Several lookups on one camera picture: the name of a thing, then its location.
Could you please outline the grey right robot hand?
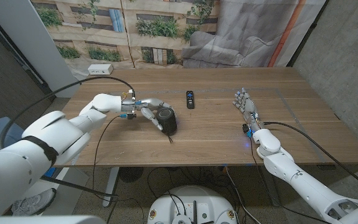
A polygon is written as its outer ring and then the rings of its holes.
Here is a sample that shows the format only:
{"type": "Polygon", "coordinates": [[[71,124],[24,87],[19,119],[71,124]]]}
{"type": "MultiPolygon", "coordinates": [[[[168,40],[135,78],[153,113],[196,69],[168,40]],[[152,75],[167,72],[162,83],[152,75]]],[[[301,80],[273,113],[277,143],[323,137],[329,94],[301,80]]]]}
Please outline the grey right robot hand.
{"type": "Polygon", "coordinates": [[[253,100],[246,89],[242,88],[241,91],[234,94],[235,99],[233,105],[241,112],[243,118],[252,132],[262,129],[262,124],[259,119],[258,110],[253,100]]]}

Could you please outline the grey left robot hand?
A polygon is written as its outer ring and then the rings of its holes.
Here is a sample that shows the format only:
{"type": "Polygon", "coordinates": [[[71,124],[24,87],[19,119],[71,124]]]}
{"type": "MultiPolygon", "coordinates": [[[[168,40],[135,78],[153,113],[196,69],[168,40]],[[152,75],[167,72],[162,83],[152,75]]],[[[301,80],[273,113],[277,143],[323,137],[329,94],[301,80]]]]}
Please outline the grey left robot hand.
{"type": "Polygon", "coordinates": [[[153,111],[159,110],[161,108],[172,109],[172,106],[157,98],[143,99],[140,100],[139,103],[136,102],[134,105],[134,109],[140,111],[143,116],[150,120],[160,131],[163,130],[163,126],[159,123],[153,111]]]}

